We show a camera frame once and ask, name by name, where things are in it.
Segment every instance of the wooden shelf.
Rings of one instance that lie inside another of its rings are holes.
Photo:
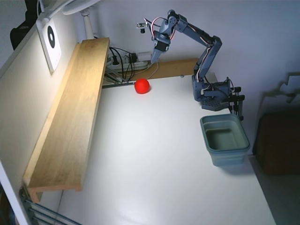
[[[170,62],[160,62],[158,64],[157,72],[151,77],[151,79],[173,77],[180,75],[191,75],[194,74],[194,66],[198,59],[188,59],[188,60],[176,60]],[[137,74],[133,77],[133,81],[140,78],[149,78],[157,69],[157,65],[154,64],[151,68]]]
[[[23,176],[35,203],[44,191],[82,190],[108,47],[101,38],[74,49]]]

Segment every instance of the lamp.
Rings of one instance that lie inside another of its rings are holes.
[[[84,20],[86,38],[93,39],[94,34],[90,23],[89,7],[96,4],[100,0],[67,0],[57,6],[54,10],[50,10],[48,13],[43,10],[44,7],[42,0],[38,1],[41,4],[42,13],[37,18],[37,30],[41,39],[50,72],[52,73],[56,69],[61,57],[60,43],[52,19],[53,16],[60,10],[62,10],[64,15],[71,15],[77,12],[81,12]]]

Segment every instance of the plastic container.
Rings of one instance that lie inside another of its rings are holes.
[[[205,145],[215,166],[242,164],[250,148],[238,116],[205,116],[200,120]]]

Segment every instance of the white table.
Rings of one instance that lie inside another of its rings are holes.
[[[248,159],[215,167],[191,77],[102,91],[82,192],[59,213],[84,225],[275,225]]]

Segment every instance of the cable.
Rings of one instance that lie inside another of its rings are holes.
[[[173,29],[173,32],[172,32],[172,34],[171,34],[171,36],[170,36],[170,40],[173,39],[173,37],[174,37],[174,35],[175,35],[175,31],[176,31],[176,29],[174,28],[174,29]]]
[[[147,23],[150,23],[150,25],[152,24],[152,22],[151,22],[150,20],[147,20],[146,18],[144,18],[144,21],[147,22]]]
[[[217,91],[220,91],[220,92],[223,93],[226,97],[228,97],[228,95],[227,95],[225,92],[223,92],[223,91],[220,90],[219,88],[215,87],[212,83],[210,83],[210,82],[207,80],[206,77],[204,77],[204,79],[206,80],[206,82],[207,82],[209,85],[212,86],[212,88],[215,88]]]
[[[198,69],[198,71],[197,71],[197,74],[196,74],[196,80],[197,80],[197,82],[199,82],[199,72],[200,72],[200,70],[201,70],[201,68],[202,68],[203,62],[204,62],[204,60],[206,59],[206,57],[207,57],[209,51],[210,51],[210,47],[207,48],[206,54],[205,54],[205,56],[203,57],[202,62],[201,62],[201,65],[200,65],[200,67],[199,67],[199,69]]]
[[[111,49],[109,48],[109,50],[111,50]],[[112,53],[112,55],[113,55],[113,56],[116,56],[116,55],[113,53],[113,51],[112,51],[112,50],[111,50],[111,53]]]
[[[197,33],[197,31],[196,31],[190,24],[188,24],[187,26],[188,26],[190,29],[192,29],[195,33]],[[204,38],[201,37],[201,35],[199,35],[199,36],[200,36],[200,39],[201,39],[205,44],[207,44],[207,45],[209,45],[209,46],[212,46],[212,44],[208,43]]]
[[[233,90],[234,90],[234,85],[233,85],[233,82],[231,81],[231,79],[229,79],[230,80],[230,83],[231,83],[231,85],[232,85],[232,87],[233,87]]]
[[[122,57],[121,57],[120,53],[119,53],[115,48],[113,48],[113,47],[109,47],[109,49],[114,50],[114,51],[118,54],[118,56],[120,57],[120,60],[121,60],[121,66],[122,66],[122,78],[125,79],[125,77],[124,77],[123,60],[122,60]]]
[[[135,73],[135,74],[141,74],[141,73],[145,72],[146,70],[150,69],[150,68],[153,66],[153,64],[154,64],[154,63],[152,63],[152,64],[151,64],[150,66],[148,66],[146,69],[144,69],[144,70],[142,70],[142,71],[140,71],[140,72],[138,72],[138,73]]]
[[[158,20],[158,19],[164,19],[164,20],[167,20],[167,19],[165,19],[165,18],[163,18],[163,17],[161,17],[161,16],[158,16],[158,17],[156,17],[154,20],[153,20],[153,22],[151,23],[151,34],[152,34],[152,36],[154,37],[154,31],[153,31],[153,25],[154,25],[154,22],[156,21],[156,20]]]
[[[229,109],[229,112],[230,112],[230,114],[232,113],[232,110],[230,109],[231,108],[231,105],[230,105],[230,103],[228,102],[228,109]]]
[[[131,75],[130,75],[130,77],[129,77],[129,79],[128,79],[128,82],[129,81],[131,81],[131,79],[135,76],[135,63],[132,63],[132,66],[133,66],[133,69],[132,69],[132,67],[131,67]]]
[[[127,50],[125,50],[125,49],[122,49],[122,48],[118,48],[118,47],[111,47],[111,48],[119,49],[119,50],[122,50],[122,51],[124,51],[124,52],[126,52],[126,53],[132,54],[132,52],[129,52],[129,51],[127,51]]]
[[[158,62],[156,62],[156,65],[156,70],[147,78],[147,80],[150,79],[158,71]]]
[[[38,13],[38,6],[39,6],[39,0],[37,0],[37,17],[39,16],[39,13]]]
[[[129,67],[131,67],[131,75],[129,76],[129,78],[127,80],[127,82],[129,82],[129,80],[130,80],[130,78],[132,77],[132,74],[133,74],[133,67],[132,67],[132,62],[130,62],[130,58],[127,55],[125,55],[125,57],[127,57],[129,59],[129,64],[128,64],[128,67],[127,67],[127,70],[126,70],[126,73],[125,73],[125,78],[127,76],[127,72],[129,70]]]
[[[209,88],[210,88],[210,86],[211,86],[211,85],[209,84],[209,85],[207,86],[207,88],[205,88],[205,89],[202,89],[202,90],[207,90],[207,89],[209,89]]]

